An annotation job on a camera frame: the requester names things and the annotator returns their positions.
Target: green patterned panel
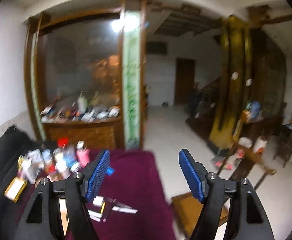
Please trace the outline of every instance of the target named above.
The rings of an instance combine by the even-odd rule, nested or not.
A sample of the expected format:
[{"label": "green patterned panel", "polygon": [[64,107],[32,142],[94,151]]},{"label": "green patterned panel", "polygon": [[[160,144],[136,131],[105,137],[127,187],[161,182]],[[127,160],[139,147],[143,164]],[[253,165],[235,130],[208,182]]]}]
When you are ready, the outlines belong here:
[{"label": "green patterned panel", "polygon": [[122,103],[125,145],[139,147],[140,12],[125,12]]},{"label": "green patterned panel", "polygon": [[39,107],[38,107],[38,100],[37,100],[37,92],[36,92],[36,83],[35,83],[35,44],[36,44],[36,34],[34,33],[32,44],[31,44],[31,61],[30,61],[30,86],[31,86],[31,95],[33,98],[33,109],[36,115],[36,121],[38,125],[38,129],[40,132],[41,140],[46,140],[46,133],[44,127],[41,122]]}]

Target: bottle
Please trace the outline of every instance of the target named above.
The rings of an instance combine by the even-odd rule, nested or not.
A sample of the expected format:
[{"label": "bottle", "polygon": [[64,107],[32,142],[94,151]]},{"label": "bottle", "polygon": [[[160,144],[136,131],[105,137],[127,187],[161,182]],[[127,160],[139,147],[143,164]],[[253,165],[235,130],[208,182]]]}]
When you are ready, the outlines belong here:
[{"label": "bottle", "polygon": [[79,110],[79,112],[81,114],[84,114],[86,112],[86,108],[87,108],[87,100],[82,95],[82,92],[80,93],[80,96],[78,97],[77,103],[78,103],[78,110]]},{"label": "bottle", "polygon": [[79,163],[79,162],[76,162],[76,163],[70,168],[70,171],[71,171],[72,173],[75,173],[75,172],[79,171],[80,168],[81,168],[80,163]]},{"label": "bottle", "polygon": [[49,174],[50,167],[55,166],[52,155],[50,154],[50,150],[49,149],[44,150],[41,155],[42,155],[42,158],[44,159],[44,163],[45,163],[44,171],[47,174]]},{"label": "bottle", "polygon": [[62,160],[64,157],[60,148],[55,149],[53,152],[53,155],[54,155],[55,162]]},{"label": "bottle", "polygon": [[68,138],[60,138],[57,144],[63,153],[63,159],[66,161],[68,168],[71,168],[77,162],[75,147],[69,145]]},{"label": "bottle", "polygon": [[57,171],[59,171],[64,179],[67,179],[71,174],[64,160],[60,160],[56,163],[56,169]]},{"label": "bottle", "polygon": [[84,141],[77,143],[77,158],[82,167],[85,167],[90,162],[89,150],[87,148],[84,149]]}]

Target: bolt head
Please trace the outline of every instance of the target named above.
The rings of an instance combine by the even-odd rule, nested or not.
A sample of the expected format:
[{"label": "bolt head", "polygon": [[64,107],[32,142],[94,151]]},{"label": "bolt head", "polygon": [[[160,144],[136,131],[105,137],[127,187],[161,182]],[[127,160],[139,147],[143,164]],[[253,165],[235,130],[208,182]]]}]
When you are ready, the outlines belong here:
[{"label": "bolt head", "polygon": [[247,185],[247,184],[249,184],[249,179],[247,179],[247,178],[242,178],[242,179],[241,179],[241,182],[242,182],[244,185]]},{"label": "bolt head", "polygon": [[48,183],[49,179],[44,178],[40,181],[41,184],[46,185]]},{"label": "bolt head", "polygon": [[208,173],[208,178],[210,178],[210,179],[215,179],[215,178],[217,178],[217,174],[214,173],[214,172],[209,172],[209,173]]},{"label": "bolt head", "polygon": [[77,172],[75,172],[75,173],[73,174],[73,177],[74,177],[75,179],[79,179],[79,178],[81,177],[81,175],[82,175],[82,173],[79,172],[79,171],[77,171]]}]

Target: brown door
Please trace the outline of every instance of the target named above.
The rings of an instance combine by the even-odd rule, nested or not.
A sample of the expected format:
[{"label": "brown door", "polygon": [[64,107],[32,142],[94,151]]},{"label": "brown door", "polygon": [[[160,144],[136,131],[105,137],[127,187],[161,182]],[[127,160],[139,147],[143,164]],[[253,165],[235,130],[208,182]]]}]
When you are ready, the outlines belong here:
[{"label": "brown door", "polygon": [[192,59],[176,59],[175,105],[187,104],[193,90],[195,61]]}]

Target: tiled floor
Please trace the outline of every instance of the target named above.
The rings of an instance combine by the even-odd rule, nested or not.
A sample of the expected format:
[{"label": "tiled floor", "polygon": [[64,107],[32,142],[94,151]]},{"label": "tiled floor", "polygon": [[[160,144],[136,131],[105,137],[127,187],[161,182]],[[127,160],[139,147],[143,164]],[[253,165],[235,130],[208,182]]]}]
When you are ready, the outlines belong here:
[{"label": "tiled floor", "polygon": [[[167,201],[175,195],[189,192],[188,185],[178,164],[178,153],[187,148],[193,158],[204,164],[208,171],[215,171],[211,159],[214,157],[206,143],[186,124],[187,115],[183,107],[150,107],[146,125],[145,149],[152,150],[156,157],[159,175]],[[292,230],[292,162],[285,168],[279,160],[273,160],[276,138],[272,138],[263,154],[263,159],[277,173],[268,176],[258,188],[257,194],[265,208],[273,229],[275,240],[285,239]],[[227,179],[232,171],[223,171]],[[253,185],[262,176],[262,170],[255,166],[248,176]],[[226,224],[219,227],[216,239],[223,239]],[[177,239],[184,239],[176,231]]]}]

